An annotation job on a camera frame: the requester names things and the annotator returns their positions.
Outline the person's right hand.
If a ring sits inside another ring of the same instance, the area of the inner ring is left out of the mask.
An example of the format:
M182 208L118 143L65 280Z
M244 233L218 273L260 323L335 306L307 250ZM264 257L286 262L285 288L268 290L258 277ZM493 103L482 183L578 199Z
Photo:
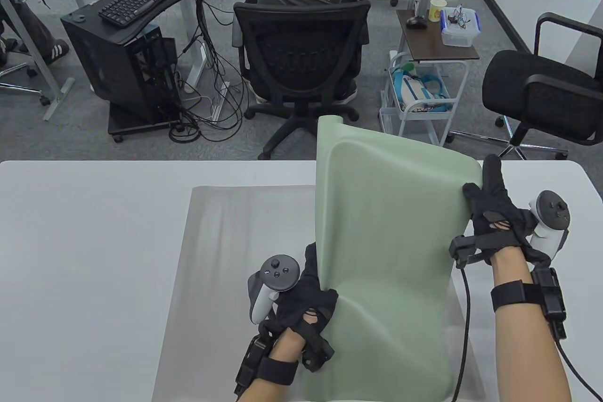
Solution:
M549 259L526 239L533 230L530 211L513 204L505 187L501 164L497 155L486 156L482 165L482 186L471 182L462 188L469 205L474 236L478 238L478 249L484 254L482 260L490 265L498 251L518 247L526 261L536 265L548 263Z

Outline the person's left hand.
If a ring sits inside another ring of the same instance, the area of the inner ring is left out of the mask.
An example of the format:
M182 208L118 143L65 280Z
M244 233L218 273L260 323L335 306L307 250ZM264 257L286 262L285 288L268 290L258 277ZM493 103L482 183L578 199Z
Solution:
M333 288L321 290L315 243L306 247L304 257L299 281L278 298L276 322L303 337L306 343L318 344L334 315L339 295Z

